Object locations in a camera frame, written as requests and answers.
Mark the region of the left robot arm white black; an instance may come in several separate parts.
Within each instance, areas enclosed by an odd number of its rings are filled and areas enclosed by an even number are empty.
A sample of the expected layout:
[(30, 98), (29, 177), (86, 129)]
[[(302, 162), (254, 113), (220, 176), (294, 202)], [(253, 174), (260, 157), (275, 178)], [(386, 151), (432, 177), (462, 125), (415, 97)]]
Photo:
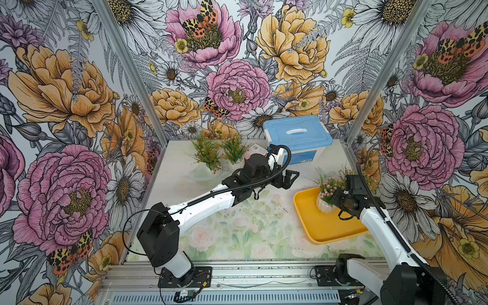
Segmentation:
[(158, 287), (188, 287), (198, 277), (210, 275), (210, 268), (197, 270), (190, 258), (179, 247), (180, 234), (205, 218), (234, 207), (259, 194), (268, 185), (289, 189), (298, 178), (297, 171), (289, 170), (292, 151), (284, 145), (272, 144), (266, 155), (253, 154), (243, 168), (235, 170), (217, 187), (188, 202), (170, 207), (157, 203), (146, 209), (146, 217), (137, 240), (152, 267), (161, 268)]

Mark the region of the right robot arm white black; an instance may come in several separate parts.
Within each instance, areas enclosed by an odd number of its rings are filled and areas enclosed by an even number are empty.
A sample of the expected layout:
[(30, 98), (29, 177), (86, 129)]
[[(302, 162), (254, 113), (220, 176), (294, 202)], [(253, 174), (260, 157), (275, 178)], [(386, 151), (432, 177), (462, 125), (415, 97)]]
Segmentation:
[(362, 169), (347, 175), (344, 188), (336, 190), (332, 204), (369, 230), (383, 252), (388, 270), (373, 266), (361, 255), (341, 254), (335, 279), (341, 284), (356, 280), (382, 304), (458, 304), (441, 268), (431, 267), (395, 226), (382, 201), (372, 194)]

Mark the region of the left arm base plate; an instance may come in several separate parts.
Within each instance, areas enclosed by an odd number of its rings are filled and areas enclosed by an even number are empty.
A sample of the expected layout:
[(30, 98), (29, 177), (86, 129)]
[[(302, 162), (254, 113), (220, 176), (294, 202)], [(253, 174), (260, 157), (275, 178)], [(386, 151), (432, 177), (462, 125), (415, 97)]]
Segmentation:
[(168, 269), (162, 268), (159, 288), (209, 288), (213, 268), (210, 266), (192, 267), (182, 278), (175, 277)]

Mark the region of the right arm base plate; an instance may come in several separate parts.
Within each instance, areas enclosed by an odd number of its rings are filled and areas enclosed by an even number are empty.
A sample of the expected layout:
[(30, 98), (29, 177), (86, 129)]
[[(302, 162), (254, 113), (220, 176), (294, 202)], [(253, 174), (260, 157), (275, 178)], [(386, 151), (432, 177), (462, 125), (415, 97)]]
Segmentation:
[(357, 280), (340, 280), (336, 277), (335, 266), (314, 266), (312, 277), (319, 287), (362, 287)]

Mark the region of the yellow plastic tray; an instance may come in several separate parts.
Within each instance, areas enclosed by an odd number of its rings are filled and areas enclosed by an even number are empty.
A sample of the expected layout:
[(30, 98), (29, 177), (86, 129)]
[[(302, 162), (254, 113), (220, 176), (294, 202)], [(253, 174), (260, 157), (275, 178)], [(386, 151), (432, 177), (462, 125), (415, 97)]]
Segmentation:
[(319, 188), (299, 191), (294, 195), (294, 207), (308, 240), (315, 245), (341, 241), (369, 233), (358, 220), (340, 220), (340, 210), (334, 208), (330, 213), (321, 212), (316, 200)]

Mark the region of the pink flower potted plant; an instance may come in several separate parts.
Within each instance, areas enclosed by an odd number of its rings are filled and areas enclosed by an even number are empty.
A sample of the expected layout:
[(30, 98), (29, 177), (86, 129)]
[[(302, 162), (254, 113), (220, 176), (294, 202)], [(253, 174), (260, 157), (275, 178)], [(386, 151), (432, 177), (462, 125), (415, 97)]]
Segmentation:
[(320, 188), (316, 199), (317, 208), (325, 214), (333, 213), (336, 207), (332, 204), (332, 196), (335, 191), (344, 188), (344, 180), (320, 172), (317, 184)]

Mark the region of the orange bud potted plant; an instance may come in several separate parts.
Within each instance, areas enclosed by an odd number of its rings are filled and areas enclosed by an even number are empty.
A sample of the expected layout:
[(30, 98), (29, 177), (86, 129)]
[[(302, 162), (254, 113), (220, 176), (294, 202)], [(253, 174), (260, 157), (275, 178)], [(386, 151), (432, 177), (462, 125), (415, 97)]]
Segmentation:
[[(345, 185), (347, 175), (357, 175), (357, 174), (358, 174), (357, 169), (342, 168), (339, 171), (339, 179), (342, 181), (342, 186)], [(380, 177), (381, 177), (379, 172), (376, 172), (375, 174), (372, 174), (372, 175), (363, 174), (363, 176), (365, 177), (365, 180), (366, 180), (366, 183), (367, 183), (367, 186), (369, 187), (369, 189), (373, 193), (376, 192), (376, 190), (379, 186)]]

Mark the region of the green potted plant back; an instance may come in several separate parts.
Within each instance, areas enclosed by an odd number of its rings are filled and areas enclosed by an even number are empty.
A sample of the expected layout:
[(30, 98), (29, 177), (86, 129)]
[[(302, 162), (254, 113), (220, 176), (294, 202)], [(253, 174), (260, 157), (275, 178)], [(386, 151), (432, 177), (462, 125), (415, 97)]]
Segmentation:
[(239, 165), (242, 165), (248, 148), (249, 146), (240, 135), (230, 137), (222, 142), (224, 164), (229, 171), (236, 170)]

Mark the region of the red flower potted plant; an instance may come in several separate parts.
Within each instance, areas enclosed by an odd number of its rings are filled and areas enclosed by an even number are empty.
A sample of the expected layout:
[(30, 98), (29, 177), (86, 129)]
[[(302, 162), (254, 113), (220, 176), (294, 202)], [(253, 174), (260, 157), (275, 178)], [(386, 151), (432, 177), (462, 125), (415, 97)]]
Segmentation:
[(200, 134), (194, 141), (191, 141), (193, 151), (188, 153), (197, 163), (204, 164), (212, 174), (217, 174), (221, 170), (219, 159), (219, 145), (204, 135)]

